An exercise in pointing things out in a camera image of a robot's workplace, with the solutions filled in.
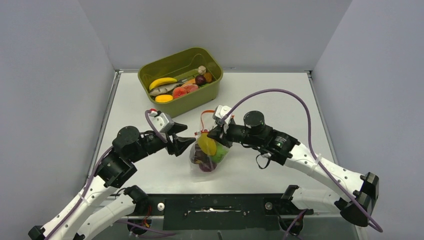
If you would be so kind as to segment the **green yellow mango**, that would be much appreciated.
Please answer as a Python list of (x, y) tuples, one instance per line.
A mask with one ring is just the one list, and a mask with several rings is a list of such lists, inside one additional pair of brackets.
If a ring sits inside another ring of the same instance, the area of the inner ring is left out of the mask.
[(206, 132), (200, 134), (197, 140), (200, 149), (208, 156), (215, 156), (217, 153), (217, 144), (215, 140), (208, 137)]

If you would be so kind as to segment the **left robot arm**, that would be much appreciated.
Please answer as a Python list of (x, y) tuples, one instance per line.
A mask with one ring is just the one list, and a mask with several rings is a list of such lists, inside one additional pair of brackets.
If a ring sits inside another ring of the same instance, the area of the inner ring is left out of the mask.
[(33, 226), (28, 232), (30, 239), (91, 240), (122, 217), (145, 207), (148, 195), (133, 185), (126, 187), (117, 200), (96, 210), (137, 171), (136, 162), (162, 149), (169, 155), (180, 156), (196, 140), (177, 135), (187, 128), (170, 123), (165, 132), (140, 132), (134, 126), (120, 129), (80, 192), (52, 220)]

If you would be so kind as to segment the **green cabbage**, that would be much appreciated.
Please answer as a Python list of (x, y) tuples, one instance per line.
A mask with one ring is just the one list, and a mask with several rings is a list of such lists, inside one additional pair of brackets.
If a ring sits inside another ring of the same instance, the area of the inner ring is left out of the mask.
[(219, 164), (219, 163), (221, 163), (221, 162), (222, 162), (222, 160), (224, 159), (224, 157), (227, 155), (228, 151), (229, 151), (229, 150), (228, 150), (226, 147), (218, 146), (218, 147), (216, 148), (216, 153), (215, 153), (215, 155), (212, 155), (212, 156), (210, 157), (210, 159), (211, 159), (214, 163)]

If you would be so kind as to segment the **clear zip top bag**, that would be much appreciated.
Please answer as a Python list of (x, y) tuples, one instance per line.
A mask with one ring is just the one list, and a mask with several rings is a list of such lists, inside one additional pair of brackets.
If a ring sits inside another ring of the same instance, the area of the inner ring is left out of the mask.
[(216, 124), (214, 111), (205, 110), (200, 114), (199, 130), (194, 133), (196, 138), (189, 152), (191, 173), (202, 176), (214, 172), (224, 161), (230, 149), (216, 140), (208, 137), (208, 133)]

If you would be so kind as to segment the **purple red onion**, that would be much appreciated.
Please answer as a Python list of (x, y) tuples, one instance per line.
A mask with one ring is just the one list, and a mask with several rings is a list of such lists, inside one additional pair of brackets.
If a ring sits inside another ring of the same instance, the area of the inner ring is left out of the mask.
[(206, 162), (202, 162), (199, 165), (199, 169), (204, 173), (211, 173), (217, 168), (217, 163), (208, 160)]

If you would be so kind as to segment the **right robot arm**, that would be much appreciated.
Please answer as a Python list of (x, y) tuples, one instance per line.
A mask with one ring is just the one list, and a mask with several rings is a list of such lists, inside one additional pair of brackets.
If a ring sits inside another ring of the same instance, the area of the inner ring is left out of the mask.
[(225, 118), (230, 107), (220, 105), (213, 113), (215, 127), (207, 136), (225, 147), (234, 143), (253, 149), (268, 162), (297, 170), (326, 186), (326, 190), (290, 185), (281, 197), (281, 207), (289, 214), (297, 210), (340, 213), (349, 223), (367, 227), (379, 197), (379, 178), (348, 170), (313, 152), (296, 138), (265, 124), (260, 111), (244, 116), (244, 125)]

